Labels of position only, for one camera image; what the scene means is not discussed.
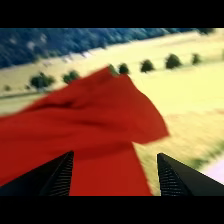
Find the black object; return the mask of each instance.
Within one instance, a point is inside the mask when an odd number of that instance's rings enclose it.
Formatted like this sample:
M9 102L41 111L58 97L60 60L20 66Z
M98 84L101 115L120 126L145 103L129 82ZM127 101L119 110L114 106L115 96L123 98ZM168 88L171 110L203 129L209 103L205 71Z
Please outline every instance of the black object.
M69 196L74 152L68 152L0 187L0 196Z
M161 196L224 196L224 185L163 153L157 164Z

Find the forest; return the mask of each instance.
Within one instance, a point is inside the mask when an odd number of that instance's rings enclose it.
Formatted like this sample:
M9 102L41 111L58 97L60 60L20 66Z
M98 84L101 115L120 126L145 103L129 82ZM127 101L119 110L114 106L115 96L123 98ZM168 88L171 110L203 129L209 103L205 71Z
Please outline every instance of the forest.
M213 28L0 28L0 68L194 29Z

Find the red flag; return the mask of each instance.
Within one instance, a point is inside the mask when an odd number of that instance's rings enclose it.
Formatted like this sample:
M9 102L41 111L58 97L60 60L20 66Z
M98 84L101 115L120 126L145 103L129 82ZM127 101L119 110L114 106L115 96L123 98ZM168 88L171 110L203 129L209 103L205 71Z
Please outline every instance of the red flag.
M0 118L0 186L73 150L70 195L150 196L132 142L165 136L151 101L104 68Z

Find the red cloth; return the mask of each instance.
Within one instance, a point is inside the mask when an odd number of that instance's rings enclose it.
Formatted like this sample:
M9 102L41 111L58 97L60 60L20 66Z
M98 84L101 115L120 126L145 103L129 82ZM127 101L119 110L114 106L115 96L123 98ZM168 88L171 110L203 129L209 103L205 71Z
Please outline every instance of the red cloth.
M0 118L0 186L70 150L70 195L151 192L131 142L168 135L151 101L109 68Z

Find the field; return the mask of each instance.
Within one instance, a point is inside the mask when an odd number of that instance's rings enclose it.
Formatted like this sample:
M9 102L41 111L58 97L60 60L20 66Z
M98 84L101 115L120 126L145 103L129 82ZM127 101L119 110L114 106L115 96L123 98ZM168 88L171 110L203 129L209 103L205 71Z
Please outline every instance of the field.
M136 87L147 95L164 116L171 137L150 143L135 144L149 184L159 195L156 155L164 152L185 163L203 157L214 145L224 140L224 34L200 36L197 33L176 34L155 40L139 41L109 47L107 50L93 50L92 57L83 59L73 55L73 61L64 63L60 58L51 59L52 66L45 68L43 62L19 66L0 71L0 89L12 87L11 93L26 92L32 75L38 71L53 75L57 79L54 88L64 84L61 75L76 69L82 76L102 68L127 63L131 79ZM170 53L178 55L183 68L175 71L164 69L164 59ZM191 65L193 53L199 53L204 62ZM156 71L140 73L140 62L150 59ZM0 99L0 113L20 110L41 95Z

